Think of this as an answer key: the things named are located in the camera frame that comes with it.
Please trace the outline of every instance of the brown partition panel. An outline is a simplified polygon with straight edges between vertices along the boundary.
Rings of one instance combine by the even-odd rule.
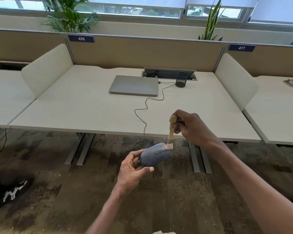
[[[95,36],[95,43],[70,42],[77,65],[103,68],[173,68],[212,72],[222,51],[219,42]]]
[[[37,33],[0,30],[0,61],[33,62],[64,43],[57,33]]]
[[[228,53],[254,77],[293,77],[293,47],[256,46],[253,52]]]

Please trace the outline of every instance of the wooden brush handle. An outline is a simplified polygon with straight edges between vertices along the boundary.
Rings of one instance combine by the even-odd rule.
[[[176,123],[177,117],[175,115],[172,115],[170,117],[170,126],[169,126],[169,136],[168,139],[173,139],[174,138],[174,131],[175,128],[172,128],[172,124]]]

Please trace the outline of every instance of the brown carpet floor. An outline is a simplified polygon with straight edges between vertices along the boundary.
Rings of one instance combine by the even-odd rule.
[[[0,234],[85,232],[109,197],[121,161],[142,140],[96,134],[84,165],[77,166],[78,156],[72,165],[64,164],[76,139],[74,133],[7,131],[7,144],[0,153],[2,183],[25,177],[34,177],[35,182],[21,197],[0,208]],[[1,129],[0,148],[3,143]],[[228,147],[293,199],[293,148],[265,143]],[[124,201],[111,233],[262,233],[220,165],[211,160],[211,167],[213,174],[193,173],[188,144],[177,140],[171,159],[146,176]]]

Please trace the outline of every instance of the gray computer mouse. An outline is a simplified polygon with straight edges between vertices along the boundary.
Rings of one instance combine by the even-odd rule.
[[[140,162],[144,167],[154,167],[170,156],[170,150],[166,149],[164,142],[161,142],[145,149],[140,155]]]

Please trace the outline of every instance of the snake plant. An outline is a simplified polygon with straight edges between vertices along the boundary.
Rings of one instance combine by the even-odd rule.
[[[42,24],[50,26],[57,32],[82,33],[89,32],[100,20],[93,13],[80,13],[76,6],[89,0],[42,0],[46,11],[50,11],[48,19]]]
[[[215,38],[217,37],[213,35],[214,32],[214,28],[219,20],[219,17],[221,16],[221,14],[219,15],[219,11],[220,11],[220,7],[221,7],[221,2],[222,0],[219,0],[218,3],[216,4],[215,8],[214,7],[214,3],[211,6],[209,13],[208,13],[208,17],[207,17],[207,22],[206,22],[206,28],[205,28],[205,33],[202,34],[202,36],[199,36],[199,40],[215,40]]]

